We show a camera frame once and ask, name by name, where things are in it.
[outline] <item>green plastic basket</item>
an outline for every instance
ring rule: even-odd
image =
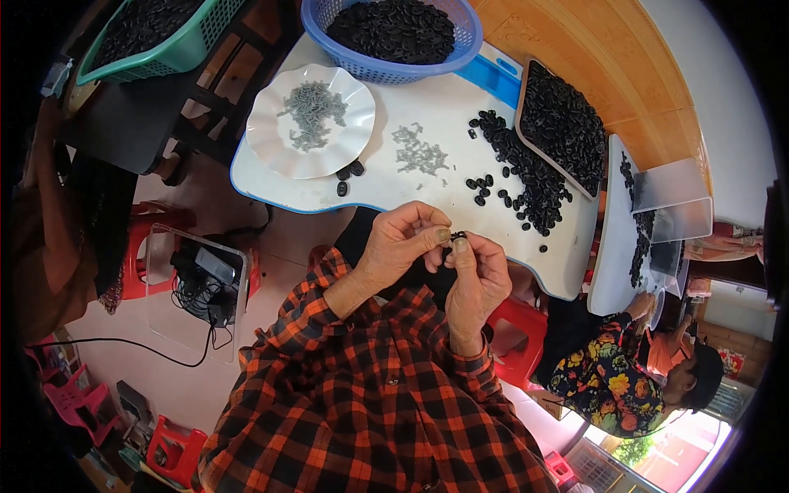
[[[125,0],[112,14],[110,21],[129,2]],[[96,52],[101,47],[107,25],[96,36],[88,53],[77,71],[77,85],[93,80],[106,82],[129,82],[171,73],[183,73],[195,69],[208,56],[211,47],[233,20],[233,16],[246,0],[205,0],[203,5],[173,35],[157,47],[130,57],[116,60],[96,70],[88,71]]]

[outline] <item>white plate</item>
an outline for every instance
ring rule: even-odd
[[[284,99],[305,82],[329,83],[328,91],[342,94],[347,103],[345,127],[326,118],[323,125],[331,132],[325,137],[326,147],[307,152],[293,147],[290,133],[301,131],[289,114],[283,111]],[[325,177],[337,172],[356,159],[370,140],[376,120],[376,102],[367,86],[339,67],[311,63],[298,70],[280,73],[252,105],[247,119],[246,140],[257,158],[277,173],[296,180]]]

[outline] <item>hand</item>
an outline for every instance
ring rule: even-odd
[[[690,313],[686,313],[682,318],[682,322],[679,324],[679,329],[682,332],[687,331],[687,328],[690,327],[691,322],[693,322],[693,316]]]
[[[450,349],[459,356],[472,357],[482,351],[482,327],[510,296],[512,281],[501,245],[468,231],[466,236],[453,242],[444,265],[458,272],[447,295]]]
[[[625,309],[625,312],[630,313],[630,318],[633,320],[638,320],[642,316],[646,315],[654,300],[654,294],[641,291],[636,295],[635,298],[633,298],[633,301],[630,302],[630,306]]]
[[[39,116],[36,120],[36,132],[33,136],[33,145],[52,145],[57,135],[62,118],[58,100],[54,96],[44,98],[39,107]]]
[[[435,273],[451,225],[442,211],[416,200],[378,214],[354,275],[375,294],[397,282],[420,256]]]

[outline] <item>orange wall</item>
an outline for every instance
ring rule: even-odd
[[[693,100],[638,0],[469,0],[485,40],[581,91],[642,170],[693,157],[710,192]]]

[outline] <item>orange and black plaid shirt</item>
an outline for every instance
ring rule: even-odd
[[[556,491],[489,349],[453,354],[425,286],[338,319],[323,292],[349,270],[333,248],[241,349],[205,490]]]

